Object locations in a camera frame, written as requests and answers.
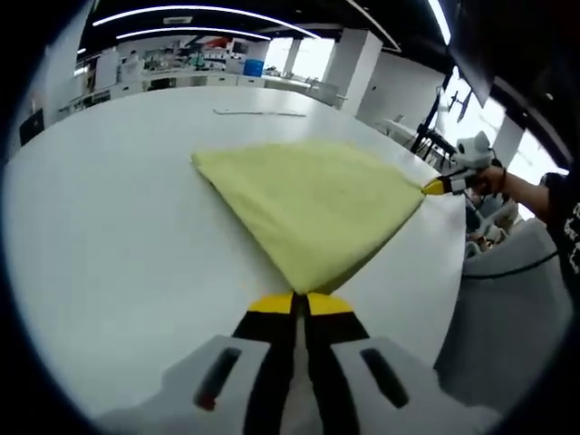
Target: person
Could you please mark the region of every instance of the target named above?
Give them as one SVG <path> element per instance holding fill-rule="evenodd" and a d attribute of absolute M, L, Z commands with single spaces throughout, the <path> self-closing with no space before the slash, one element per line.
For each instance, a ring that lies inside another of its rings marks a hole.
<path fill-rule="evenodd" d="M 549 187 L 533 184 L 491 166 L 479 174 L 477 189 L 509 195 L 529 208 L 553 238 L 566 287 L 575 308 L 580 305 L 580 164 L 575 162 L 568 176 Z"/>

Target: yellow cloth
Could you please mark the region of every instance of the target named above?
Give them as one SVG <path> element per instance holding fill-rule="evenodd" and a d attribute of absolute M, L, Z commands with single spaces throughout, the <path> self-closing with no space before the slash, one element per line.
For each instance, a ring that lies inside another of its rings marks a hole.
<path fill-rule="evenodd" d="M 346 273 L 421 204 L 421 187 L 346 144 L 267 144 L 191 159 L 298 293 Z"/>

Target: chair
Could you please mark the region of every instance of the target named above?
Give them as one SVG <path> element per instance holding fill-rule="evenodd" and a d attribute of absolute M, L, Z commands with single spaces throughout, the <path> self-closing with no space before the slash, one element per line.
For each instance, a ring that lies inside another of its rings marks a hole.
<path fill-rule="evenodd" d="M 463 275 L 498 274 L 556 250 L 543 224 L 522 224 L 503 244 L 466 260 Z M 518 275 L 463 278 L 435 369 L 441 388 L 466 404 L 507 412 L 556 350 L 572 317 L 557 257 Z"/>

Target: white table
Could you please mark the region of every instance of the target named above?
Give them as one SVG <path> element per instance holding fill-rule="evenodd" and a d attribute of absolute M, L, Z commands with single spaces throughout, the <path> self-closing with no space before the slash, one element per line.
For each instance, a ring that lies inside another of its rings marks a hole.
<path fill-rule="evenodd" d="M 305 118 L 219 116 L 213 107 Z M 190 166 L 194 150 L 348 140 L 425 182 L 435 171 L 354 118 L 295 92 L 181 88 L 109 101 L 53 125 L 6 167 L 15 299 L 56 380 L 90 416 L 135 405 L 163 372 L 288 284 Z M 428 198 L 338 291 L 371 334 L 433 363 L 459 290 L 460 198 Z"/>

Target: black stand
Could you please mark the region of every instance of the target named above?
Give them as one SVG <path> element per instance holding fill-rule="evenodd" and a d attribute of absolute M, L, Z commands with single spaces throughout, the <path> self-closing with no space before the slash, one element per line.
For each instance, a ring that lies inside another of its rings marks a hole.
<path fill-rule="evenodd" d="M 445 79 L 443 80 L 443 84 L 441 85 L 441 88 L 443 89 L 443 91 L 445 91 L 445 89 L 447 89 L 447 86 L 450 84 L 452 76 L 453 76 L 453 71 L 448 72 L 447 75 L 445 76 Z M 440 92 L 438 92 L 437 98 L 435 99 L 435 102 L 433 103 L 433 106 L 431 107 L 429 115 L 427 115 L 427 119 L 425 120 L 425 122 L 420 124 L 419 128 L 417 129 L 417 139 L 415 139 L 415 141 L 413 142 L 413 145 L 411 147 L 411 152 L 413 154 L 417 154 L 417 151 L 419 150 L 419 146 L 421 145 L 421 142 L 427 136 L 431 121 L 433 121 L 433 117 L 435 116 L 435 113 L 437 113 L 437 109 L 439 108 L 440 98 L 441 98 Z"/>

